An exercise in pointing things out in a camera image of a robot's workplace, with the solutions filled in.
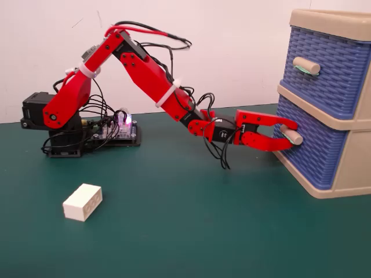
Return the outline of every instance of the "plastic drawer unit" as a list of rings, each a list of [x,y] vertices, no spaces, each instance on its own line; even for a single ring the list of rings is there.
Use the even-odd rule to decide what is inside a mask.
[[[363,22],[368,17],[294,10],[281,85],[334,118],[352,119],[365,93],[362,87],[371,58],[371,24]],[[307,74],[308,64],[317,65],[317,71]]]
[[[290,25],[277,115],[303,143],[275,154],[314,197],[370,194],[371,14],[294,10]]]

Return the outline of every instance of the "circuit board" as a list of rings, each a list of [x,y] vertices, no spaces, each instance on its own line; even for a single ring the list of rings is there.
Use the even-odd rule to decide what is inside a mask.
[[[132,120],[131,114],[127,114],[125,121],[124,119],[124,115],[119,113],[118,130],[113,132],[114,135],[112,135],[112,130],[115,128],[114,124],[107,124],[93,134],[90,143],[93,146],[100,145],[109,138],[109,141],[105,143],[106,146],[139,146],[141,132],[137,122]]]

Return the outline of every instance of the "white wall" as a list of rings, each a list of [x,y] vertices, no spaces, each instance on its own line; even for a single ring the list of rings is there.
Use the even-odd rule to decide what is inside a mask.
[[[363,0],[13,0],[1,1],[0,123],[21,118],[21,102],[33,92],[54,93],[52,84],[98,44],[105,30],[133,20],[189,39],[174,54],[174,77],[195,87],[198,98],[216,95],[215,107],[277,102],[294,8],[371,12]],[[176,42],[132,33],[138,41]],[[161,61],[165,50],[149,49]],[[131,113],[160,111],[115,57],[97,77],[107,102]],[[92,85],[92,93],[97,89]]]

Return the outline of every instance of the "green table surface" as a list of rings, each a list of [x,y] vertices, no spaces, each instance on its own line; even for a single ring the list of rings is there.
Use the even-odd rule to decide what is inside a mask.
[[[45,131],[0,125],[0,277],[371,277],[371,196],[315,199],[243,146],[226,171],[166,114],[133,118],[140,147],[64,159],[40,151]],[[82,183],[103,202],[65,219]]]

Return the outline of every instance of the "red wire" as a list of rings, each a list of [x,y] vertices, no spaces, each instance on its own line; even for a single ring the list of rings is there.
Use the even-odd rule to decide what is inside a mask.
[[[162,32],[162,31],[156,31],[156,30],[145,30],[145,29],[139,29],[135,27],[130,26],[121,26],[121,25],[114,25],[108,28],[106,33],[104,34],[105,37],[107,37],[110,33],[112,33],[114,30],[131,30],[141,33],[149,33],[149,34],[155,34],[155,35],[162,35],[162,36],[168,36],[168,33]]]
[[[67,83],[67,81],[72,77],[72,76],[74,76],[75,75],[75,72],[74,71],[71,71],[64,79],[63,79],[63,84],[62,84],[62,87],[64,86],[64,85],[66,85],[66,83]]]

